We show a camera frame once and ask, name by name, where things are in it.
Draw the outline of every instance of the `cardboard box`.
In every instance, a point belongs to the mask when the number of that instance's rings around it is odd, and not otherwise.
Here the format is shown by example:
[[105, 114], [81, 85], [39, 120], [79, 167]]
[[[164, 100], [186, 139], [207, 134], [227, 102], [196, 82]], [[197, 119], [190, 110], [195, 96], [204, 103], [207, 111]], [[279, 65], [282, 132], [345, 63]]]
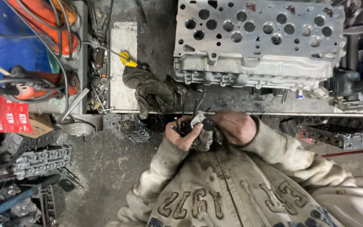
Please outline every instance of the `cardboard box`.
[[33, 132], [18, 132], [18, 134], [35, 139], [53, 131], [49, 114], [29, 113], [29, 122]]

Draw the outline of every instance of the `yellow tag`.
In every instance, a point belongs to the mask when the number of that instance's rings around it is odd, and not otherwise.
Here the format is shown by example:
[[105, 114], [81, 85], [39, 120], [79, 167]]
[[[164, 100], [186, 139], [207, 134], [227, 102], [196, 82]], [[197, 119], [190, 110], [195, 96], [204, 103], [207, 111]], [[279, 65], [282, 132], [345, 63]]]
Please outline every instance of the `yellow tag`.
[[[130, 59], [130, 56], [128, 55], [128, 53], [127, 53], [127, 52], [121, 52], [121, 53], [119, 53], [119, 55], [121, 55], [121, 56], [123, 56], [123, 57], [125, 57], [125, 58]], [[137, 67], [137, 63], [135, 63], [135, 62], [131, 61], [131, 59], [130, 59], [130, 61], [127, 61], [127, 60], [125, 60], [125, 59], [124, 59], [124, 58], [122, 58], [122, 57], [119, 57], [119, 58], [120, 58], [121, 62], [123, 63], [123, 65], [131, 66], [131, 67]]]

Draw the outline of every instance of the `orange power tool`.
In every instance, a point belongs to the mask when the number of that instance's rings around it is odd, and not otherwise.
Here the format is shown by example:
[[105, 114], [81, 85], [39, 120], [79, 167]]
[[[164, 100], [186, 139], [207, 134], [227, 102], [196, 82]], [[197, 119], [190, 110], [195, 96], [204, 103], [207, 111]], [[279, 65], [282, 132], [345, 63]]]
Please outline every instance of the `orange power tool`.
[[62, 0], [52, 0], [53, 6], [48, 0], [7, 0], [7, 2], [28, 21], [56, 54], [64, 57], [76, 56], [81, 43], [75, 34], [68, 34], [64, 18], [66, 14], [73, 31], [80, 28], [81, 18], [73, 7]]
[[[64, 94], [64, 82], [62, 73], [29, 72], [21, 65], [12, 67], [11, 73], [3, 72], [5, 75], [0, 80], [0, 95], [12, 101], [18, 100], [38, 100], [45, 101], [51, 98], [61, 99]], [[67, 72], [68, 95], [76, 95], [79, 92], [78, 76], [72, 72]]]

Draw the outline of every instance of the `small bottle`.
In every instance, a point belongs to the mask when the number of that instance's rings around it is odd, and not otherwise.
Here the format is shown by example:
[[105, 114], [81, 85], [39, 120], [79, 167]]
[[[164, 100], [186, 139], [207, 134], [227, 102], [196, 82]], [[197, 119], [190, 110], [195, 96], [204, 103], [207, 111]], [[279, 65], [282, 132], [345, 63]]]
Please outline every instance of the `small bottle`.
[[302, 99], [303, 91], [298, 90], [298, 99]]

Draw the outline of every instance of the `red hose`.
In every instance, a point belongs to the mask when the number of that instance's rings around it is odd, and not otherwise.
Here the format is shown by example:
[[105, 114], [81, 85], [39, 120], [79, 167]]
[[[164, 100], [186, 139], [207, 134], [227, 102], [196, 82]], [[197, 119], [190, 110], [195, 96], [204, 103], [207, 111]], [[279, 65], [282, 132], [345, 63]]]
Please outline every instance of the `red hose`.
[[335, 154], [325, 154], [325, 155], [322, 155], [322, 157], [335, 157], [335, 156], [342, 156], [342, 155], [347, 155], [347, 154], [359, 154], [359, 153], [363, 153], [363, 151], [341, 152], [341, 153], [335, 153]]

